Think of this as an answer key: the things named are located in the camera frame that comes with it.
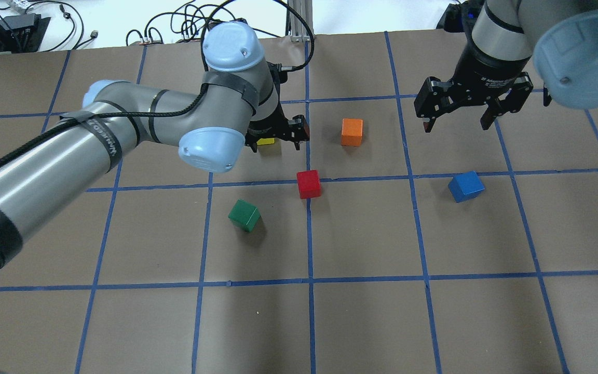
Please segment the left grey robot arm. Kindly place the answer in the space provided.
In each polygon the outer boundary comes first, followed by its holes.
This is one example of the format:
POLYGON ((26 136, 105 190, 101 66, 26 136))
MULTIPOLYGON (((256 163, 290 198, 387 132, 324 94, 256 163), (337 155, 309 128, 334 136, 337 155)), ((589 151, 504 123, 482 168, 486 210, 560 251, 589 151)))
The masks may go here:
POLYGON ((0 269, 90 185, 144 141, 178 147, 211 173, 231 171, 261 138, 309 140, 305 116, 289 119, 280 86, 296 66, 268 62, 246 23, 217 24, 201 40, 206 67, 197 94, 128 81, 93 83, 80 110, 0 158, 0 269))

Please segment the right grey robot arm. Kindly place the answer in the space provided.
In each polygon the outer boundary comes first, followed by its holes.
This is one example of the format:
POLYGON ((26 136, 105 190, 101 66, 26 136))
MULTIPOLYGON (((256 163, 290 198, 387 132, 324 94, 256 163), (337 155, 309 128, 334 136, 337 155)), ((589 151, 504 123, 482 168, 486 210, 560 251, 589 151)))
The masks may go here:
POLYGON ((483 130, 517 113, 534 90, 528 62, 544 106, 598 108, 598 1, 465 1, 449 5, 439 27, 464 33, 467 44, 453 76, 426 78, 415 98, 425 132, 463 107, 486 107, 483 130))

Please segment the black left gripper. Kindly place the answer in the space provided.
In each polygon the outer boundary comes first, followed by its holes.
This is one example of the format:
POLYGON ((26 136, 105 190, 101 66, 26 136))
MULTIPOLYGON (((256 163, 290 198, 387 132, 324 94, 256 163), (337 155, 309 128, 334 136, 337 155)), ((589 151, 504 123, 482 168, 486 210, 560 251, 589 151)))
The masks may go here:
POLYGON ((280 102, 281 85, 287 82, 287 71, 283 71, 282 64, 268 62, 271 89, 267 97, 260 102, 256 115, 249 122, 244 138, 245 146, 252 152, 258 152, 260 138, 278 138, 292 142, 296 151, 301 150, 301 144, 309 141, 309 123, 304 115, 289 119, 285 116, 280 102))

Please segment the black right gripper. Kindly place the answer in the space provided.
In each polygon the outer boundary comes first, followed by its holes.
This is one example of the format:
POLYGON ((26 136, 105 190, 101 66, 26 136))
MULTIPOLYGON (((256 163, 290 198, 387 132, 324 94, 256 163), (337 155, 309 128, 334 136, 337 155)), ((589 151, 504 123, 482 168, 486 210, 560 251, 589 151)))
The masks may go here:
POLYGON ((425 78, 414 100, 416 116, 423 119, 425 133, 431 133, 437 118, 457 109, 485 106, 480 118, 482 130, 506 113, 522 109, 534 89, 524 71, 529 59, 503 61, 476 47, 465 47, 453 76, 446 81, 425 78))

